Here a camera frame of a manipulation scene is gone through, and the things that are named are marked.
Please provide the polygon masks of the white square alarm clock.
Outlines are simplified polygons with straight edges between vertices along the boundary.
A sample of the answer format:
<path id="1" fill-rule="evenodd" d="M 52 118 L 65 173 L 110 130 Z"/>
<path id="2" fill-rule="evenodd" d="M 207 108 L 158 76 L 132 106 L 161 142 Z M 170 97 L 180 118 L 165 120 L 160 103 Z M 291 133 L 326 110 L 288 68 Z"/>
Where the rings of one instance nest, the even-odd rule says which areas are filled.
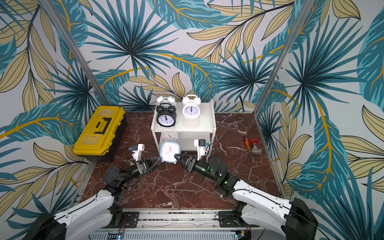
<path id="1" fill-rule="evenodd" d="M 161 134 L 161 141 L 162 142 L 178 143 L 179 142 L 179 135 L 178 135 L 178 133 L 174 133 L 174 132 L 162 133 Z"/>

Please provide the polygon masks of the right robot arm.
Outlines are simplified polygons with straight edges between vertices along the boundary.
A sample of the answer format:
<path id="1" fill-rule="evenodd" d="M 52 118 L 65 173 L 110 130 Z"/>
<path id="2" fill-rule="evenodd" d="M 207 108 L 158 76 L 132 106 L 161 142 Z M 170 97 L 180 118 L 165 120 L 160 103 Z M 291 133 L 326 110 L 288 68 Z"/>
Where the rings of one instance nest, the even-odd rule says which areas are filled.
<path id="1" fill-rule="evenodd" d="M 219 156 L 206 162 L 193 155 L 176 154 L 175 159 L 187 172 L 213 180 L 220 196 L 238 202 L 233 210 L 236 221 L 272 230 L 287 240 L 315 239 L 319 223 L 304 201 L 278 198 L 251 186 L 229 173 Z"/>

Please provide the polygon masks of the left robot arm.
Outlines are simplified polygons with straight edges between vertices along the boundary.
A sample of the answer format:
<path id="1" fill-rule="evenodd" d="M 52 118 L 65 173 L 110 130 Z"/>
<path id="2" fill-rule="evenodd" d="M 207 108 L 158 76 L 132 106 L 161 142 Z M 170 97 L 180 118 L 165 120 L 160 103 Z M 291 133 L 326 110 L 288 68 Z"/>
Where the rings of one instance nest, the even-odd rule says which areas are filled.
<path id="1" fill-rule="evenodd" d="M 38 217 L 24 236 L 25 240 L 82 240 L 110 224 L 118 225 L 122 208 L 118 202 L 127 188 L 124 184 L 156 169 L 161 158 L 143 159 L 128 169 L 109 167 L 103 177 L 104 188 L 82 203 L 57 214 Z"/>

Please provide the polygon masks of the white metal twin-bell clock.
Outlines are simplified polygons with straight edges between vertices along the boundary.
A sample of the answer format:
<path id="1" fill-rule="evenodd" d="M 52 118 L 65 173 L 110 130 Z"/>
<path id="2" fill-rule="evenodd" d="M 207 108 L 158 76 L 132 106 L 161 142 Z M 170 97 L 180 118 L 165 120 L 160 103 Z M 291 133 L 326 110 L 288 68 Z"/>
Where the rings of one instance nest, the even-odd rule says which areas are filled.
<path id="1" fill-rule="evenodd" d="M 176 103 L 176 99 L 173 96 L 168 96 L 168 97 L 159 96 L 157 98 L 157 103 L 159 105 L 163 104 L 163 103 L 168 103 L 168 104 L 174 105 Z"/>

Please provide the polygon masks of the blue square alarm clock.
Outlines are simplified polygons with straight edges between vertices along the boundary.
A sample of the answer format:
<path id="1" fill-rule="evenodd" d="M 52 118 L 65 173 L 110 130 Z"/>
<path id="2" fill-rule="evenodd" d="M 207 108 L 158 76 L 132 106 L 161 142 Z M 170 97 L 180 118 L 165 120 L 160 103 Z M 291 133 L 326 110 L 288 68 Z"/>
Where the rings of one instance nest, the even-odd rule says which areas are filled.
<path id="1" fill-rule="evenodd" d="M 164 142 L 161 146 L 160 157 L 163 163 L 177 163 L 175 155 L 181 153 L 181 147 L 175 142 Z"/>

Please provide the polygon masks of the white plastic twin-bell clock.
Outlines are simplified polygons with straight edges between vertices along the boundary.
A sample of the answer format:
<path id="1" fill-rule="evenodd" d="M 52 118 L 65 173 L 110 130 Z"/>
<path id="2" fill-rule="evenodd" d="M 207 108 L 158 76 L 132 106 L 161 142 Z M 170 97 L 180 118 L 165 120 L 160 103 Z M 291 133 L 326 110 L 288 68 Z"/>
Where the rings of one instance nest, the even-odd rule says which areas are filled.
<path id="1" fill-rule="evenodd" d="M 197 119 L 201 114 L 200 104 L 201 98 L 197 95 L 186 95 L 182 100 L 182 114 L 187 119 Z"/>

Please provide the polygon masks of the black twin-bell alarm clock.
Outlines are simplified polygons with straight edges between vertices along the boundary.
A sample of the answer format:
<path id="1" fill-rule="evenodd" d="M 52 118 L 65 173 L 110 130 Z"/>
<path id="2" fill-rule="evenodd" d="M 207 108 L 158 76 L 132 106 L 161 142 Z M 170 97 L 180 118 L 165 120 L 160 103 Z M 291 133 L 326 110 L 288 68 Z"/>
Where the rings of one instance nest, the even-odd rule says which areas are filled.
<path id="1" fill-rule="evenodd" d="M 157 123 L 161 127 L 170 128 L 176 124 L 177 113 L 176 107 L 170 103 L 160 103 L 156 107 L 157 111 Z"/>

